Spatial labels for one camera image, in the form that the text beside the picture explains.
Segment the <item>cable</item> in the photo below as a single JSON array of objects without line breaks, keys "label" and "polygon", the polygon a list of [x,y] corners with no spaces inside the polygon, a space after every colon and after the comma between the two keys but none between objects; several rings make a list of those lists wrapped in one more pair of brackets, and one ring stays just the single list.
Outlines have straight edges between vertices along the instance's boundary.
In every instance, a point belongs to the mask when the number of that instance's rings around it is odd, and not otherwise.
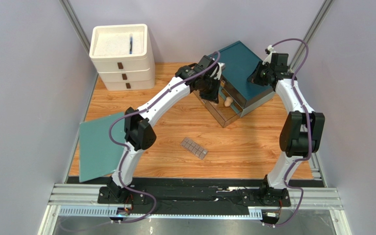
[{"label": "cable", "polygon": [[129,151],[130,151],[130,147],[129,147],[128,145],[124,144],[124,143],[120,143],[120,142],[116,141],[116,140],[113,138],[113,136],[112,136],[112,134],[111,134],[111,131],[112,131],[114,125],[115,125],[117,122],[119,122],[120,120],[123,120],[123,119],[125,119],[125,118],[127,118],[127,117],[131,117],[131,116],[133,116],[133,115],[141,114],[141,113],[144,113],[144,112],[148,111],[148,110],[151,109],[156,103],[158,103],[159,100],[161,100],[161,99],[162,99],[162,98],[163,98],[168,92],[171,92],[171,90],[174,89],[175,87],[177,87],[177,86],[179,86],[179,85],[181,85],[181,84],[183,84],[183,83],[186,83],[186,82],[188,82],[188,81],[190,81],[190,80],[193,80],[193,79],[195,79],[195,78],[197,78],[197,77],[199,77],[199,76],[202,76],[203,74],[205,74],[206,72],[208,72],[211,68],[213,68],[215,65],[217,65],[218,61],[220,60],[220,52],[219,52],[219,51],[215,51],[215,52],[212,54],[211,57],[213,58],[216,54],[217,54],[217,58],[214,60],[214,62],[213,62],[210,66],[208,66],[207,68],[205,68],[203,71],[201,71],[201,72],[199,72],[199,73],[197,73],[197,74],[195,74],[195,75],[193,75],[193,76],[191,76],[191,77],[189,77],[189,78],[186,78],[186,79],[184,79],[184,80],[182,80],[182,81],[176,83],[175,85],[171,86],[170,89],[165,90],[165,92],[163,92],[163,93],[162,93],[162,94],[161,94],[161,95],[160,95],[155,101],[153,101],[152,104],[150,104],[146,109],[143,109],[143,110],[140,110],[140,111],[137,111],[137,112],[131,113],[131,114],[126,114],[126,115],[124,115],[124,116],[118,118],[117,120],[115,120],[115,121],[111,124],[111,126],[110,126],[110,128],[109,128],[109,130],[108,130],[108,135],[109,135],[109,137],[110,137],[110,140],[111,140],[113,143],[115,143],[115,144],[118,144],[118,145],[120,145],[120,146],[123,146],[123,147],[127,148],[126,152],[125,152],[124,155],[123,155],[123,158],[122,158],[121,161],[120,161],[120,164],[118,165],[118,180],[120,181],[121,185],[122,185],[125,189],[127,189],[127,190],[129,190],[129,191],[131,191],[131,192],[135,192],[135,193],[137,193],[137,194],[143,194],[143,195],[146,195],[146,196],[148,196],[148,197],[150,197],[150,198],[153,199],[153,206],[152,206],[152,209],[150,209],[150,211],[149,211],[148,213],[146,213],[145,215],[143,215],[143,216],[141,216],[141,217],[139,217],[139,218],[137,218],[137,219],[128,220],[128,221],[124,220],[124,221],[120,221],[120,223],[133,223],[133,222],[137,222],[137,221],[143,220],[144,218],[148,217],[148,216],[154,211],[154,209],[156,208],[157,201],[156,201],[156,198],[155,198],[152,194],[147,193],[147,192],[143,192],[143,191],[138,191],[138,190],[132,189],[132,188],[128,187],[127,185],[125,185],[125,184],[123,183],[123,180],[121,179],[121,168],[122,168],[122,166],[123,166],[123,162],[124,162],[124,160],[126,159],[128,153],[129,153]]},{"label": "cable", "polygon": [[288,39],[285,39],[285,40],[282,40],[282,41],[279,41],[275,44],[272,45],[272,47],[280,44],[280,43],[283,43],[283,42],[287,42],[287,41],[298,41],[298,42],[301,42],[302,44],[304,44],[305,46],[305,57],[303,59],[303,61],[301,62],[301,64],[298,66],[297,70],[295,70],[295,73],[294,75],[292,75],[292,89],[294,90],[294,93],[295,93],[295,96],[298,98],[301,106],[303,107],[304,111],[305,111],[305,117],[306,117],[306,120],[307,120],[307,131],[308,131],[308,155],[305,157],[305,158],[301,158],[301,159],[296,159],[292,164],[291,166],[288,168],[288,170],[286,171],[284,177],[283,177],[283,181],[285,182],[285,185],[287,188],[292,188],[292,189],[299,189],[301,191],[301,196],[300,196],[300,200],[298,201],[298,204],[297,204],[297,207],[295,208],[295,211],[294,213],[292,214],[291,217],[289,217],[286,221],[284,221],[283,223],[281,224],[266,224],[268,227],[271,227],[271,228],[275,228],[275,227],[281,227],[281,226],[284,226],[286,225],[287,223],[289,223],[289,221],[291,221],[292,218],[295,217],[295,215],[298,213],[298,208],[300,207],[301,205],[301,202],[303,201],[303,197],[304,197],[304,189],[301,188],[301,187],[293,187],[293,186],[290,186],[288,184],[288,182],[286,181],[289,173],[291,172],[292,168],[294,168],[294,166],[298,163],[298,162],[304,162],[304,161],[308,161],[310,160],[311,158],[311,153],[312,153],[312,145],[311,145],[311,142],[312,142],[312,139],[311,139],[311,125],[310,125],[310,118],[309,118],[309,113],[308,113],[308,109],[307,107],[304,105],[304,102],[303,102],[303,99],[301,98],[300,94],[298,93],[297,91],[297,88],[295,87],[295,75],[298,73],[298,71],[301,69],[301,67],[304,65],[304,63],[306,62],[307,60],[307,57],[308,57],[308,44],[306,42],[304,42],[304,40],[302,39],[299,39],[299,38],[288,38]]},{"label": "cable", "polygon": [[131,207],[130,210],[127,209],[127,208],[124,208],[124,211],[127,212],[130,215],[131,211],[133,210],[133,194],[130,194],[129,196],[127,196],[127,199],[126,199],[126,202],[125,202],[126,205],[129,202],[129,198],[132,198],[132,207]]},{"label": "cable", "polygon": [[279,210],[278,210],[278,217],[281,217],[281,209],[282,209],[282,200],[279,200]]},{"label": "cable", "polygon": [[97,225],[94,225],[94,226],[86,228],[86,229],[77,229],[77,230],[66,229],[66,228],[64,228],[64,226],[62,226],[62,223],[59,223],[58,227],[60,229],[62,229],[63,231],[65,231],[65,232],[80,233],[80,232],[85,232],[85,231],[88,231],[88,230],[91,230],[91,229],[95,229],[95,228],[98,228],[98,227],[101,227],[101,226],[104,226],[104,225],[107,225],[107,224],[111,224],[111,221],[104,222],[104,223],[101,223],[101,224],[97,224]]}]

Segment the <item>egg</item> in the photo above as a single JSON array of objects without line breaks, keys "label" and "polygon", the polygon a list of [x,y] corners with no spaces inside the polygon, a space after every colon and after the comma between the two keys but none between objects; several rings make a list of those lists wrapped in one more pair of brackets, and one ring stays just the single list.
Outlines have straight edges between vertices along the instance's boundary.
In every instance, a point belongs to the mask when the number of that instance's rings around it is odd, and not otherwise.
[{"label": "egg", "polygon": [[231,98],[231,97],[229,96],[229,97],[227,97],[226,100],[224,101],[224,106],[229,107],[232,103],[233,103],[233,98]]}]

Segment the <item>white drawer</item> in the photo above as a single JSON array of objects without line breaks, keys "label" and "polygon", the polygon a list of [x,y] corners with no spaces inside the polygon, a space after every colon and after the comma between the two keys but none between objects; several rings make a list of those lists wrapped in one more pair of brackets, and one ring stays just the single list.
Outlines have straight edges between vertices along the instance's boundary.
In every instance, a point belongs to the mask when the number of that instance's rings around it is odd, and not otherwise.
[{"label": "white drawer", "polygon": [[138,81],[138,82],[104,82],[109,91],[131,91],[151,89],[155,86],[155,80]]},{"label": "white drawer", "polygon": [[155,67],[153,56],[148,56],[139,60],[94,61],[93,64],[98,72],[128,72],[140,71]]},{"label": "white drawer", "polygon": [[100,72],[103,82],[137,82],[155,79],[155,67],[131,72]]}]

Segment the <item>metal frame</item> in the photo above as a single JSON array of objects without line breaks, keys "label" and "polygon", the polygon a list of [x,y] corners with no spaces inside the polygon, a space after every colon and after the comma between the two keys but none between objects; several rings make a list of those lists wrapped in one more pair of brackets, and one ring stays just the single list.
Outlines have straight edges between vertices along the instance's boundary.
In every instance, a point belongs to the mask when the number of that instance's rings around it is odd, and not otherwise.
[{"label": "metal frame", "polygon": [[[320,7],[320,10],[318,10],[317,15],[315,16],[313,22],[310,25],[310,28],[308,29],[307,33],[303,38],[303,40],[307,44],[311,42],[311,39],[314,37],[315,33],[317,32],[317,29],[320,27],[321,23],[323,22],[324,18],[329,12],[330,7],[334,1],[335,0],[324,0],[323,4]],[[305,49],[306,47],[303,44],[300,44],[297,52],[294,54],[294,57],[292,57],[290,70],[295,71],[295,69],[298,67],[301,58],[304,55]]]},{"label": "metal frame", "polygon": [[[63,6],[72,26],[74,27],[83,47],[87,52],[90,49],[90,43],[82,29],[81,24],[71,6],[69,0],[59,0]],[[334,0],[325,0],[321,6],[316,18],[311,24],[304,40],[309,43],[314,36],[317,28],[320,26],[322,20],[326,16]],[[304,54],[304,47],[300,46],[295,53],[291,68],[294,70],[302,55]],[[322,180],[325,182],[319,155],[313,154],[310,160],[310,168],[315,180]],[[68,177],[68,172],[65,175],[65,182]],[[100,187],[104,185],[88,185],[88,184],[55,184],[52,194],[50,196],[41,226],[38,234],[51,235],[56,227],[56,221],[60,215],[75,215],[75,216],[110,216],[113,208],[125,207],[125,204],[98,204],[98,194]],[[291,208],[294,209],[300,199],[301,192],[299,190],[289,190]],[[191,216],[181,214],[170,215],[152,215],[151,217],[160,218],[207,218],[207,219],[258,219],[261,214],[261,209],[271,209],[270,207],[259,208],[249,207],[249,216],[227,216],[227,215],[208,215],[208,216]],[[346,215],[343,210],[338,191],[336,188],[304,188],[304,197],[300,207],[301,210],[329,210],[334,222],[335,230],[338,235],[351,234],[349,225],[347,223]]]},{"label": "metal frame", "polygon": [[[58,216],[103,216],[115,215],[117,207],[128,207],[125,204],[98,204],[100,187],[104,185],[86,184],[55,184],[49,198],[45,216],[39,229],[40,235],[53,233]],[[290,209],[295,209],[301,196],[297,189],[289,190]],[[153,214],[151,218],[196,218],[196,219],[261,219],[262,210],[276,210],[277,207],[249,207],[249,215],[186,215],[186,214]],[[350,229],[343,211],[336,188],[304,188],[301,210],[329,210],[332,214],[335,229],[338,234],[350,234]]]}]

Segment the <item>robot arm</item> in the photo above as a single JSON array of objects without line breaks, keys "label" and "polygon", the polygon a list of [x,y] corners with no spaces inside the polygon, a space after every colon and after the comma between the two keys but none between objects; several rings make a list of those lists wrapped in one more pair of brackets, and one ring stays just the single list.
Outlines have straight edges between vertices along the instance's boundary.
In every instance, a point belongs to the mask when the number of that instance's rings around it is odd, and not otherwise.
[{"label": "robot arm", "polygon": [[[288,54],[277,53],[272,46],[266,49],[266,53],[269,55],[258,63],[248,81],[261,86],[272,86],[288,113],[280,135],[282,153],[266,177],[269,188],[283,189],[302,162],[297,160],[309,155],[307,125],[311,126],[311,147],[314,153],[320,146],[325,118],[322,113],[314,112],[304,99],[296,77],[288,71]],[[310,123],[306,121],[304,106],[310,115]]]},{"label": "robot arm", "polygon": [[[218,103],[218,89],[220,87],[221,73],[224,64],[218,63],[215,68],[211,68],[210,72],[205,73],[195,80],[184,83],[183,80],[199,73],[208,66],[211,66],[213,60],[204,56],[202,60],[194,66],[184,66],[178,70],[175,77],[150,101],[140,106],[138,110],[147,109],[138,115],[134,115],[125,119],[126,145],[129,149],[127,156],[124,158],[125,151],[117,166],[112,178],[116,185],[121,188],[123,185],[119,180],[119,172],[121,171],[121,179],[125,185],[129,185],[133,179],[133,173],[139,162],[143,152],[153,145],[156,135],[153,132],[153,126],[180,99],[189,95],[192,91],[199,90],[203,99]],[[126,114],[135,112],[132,108],[126,111]]]}]

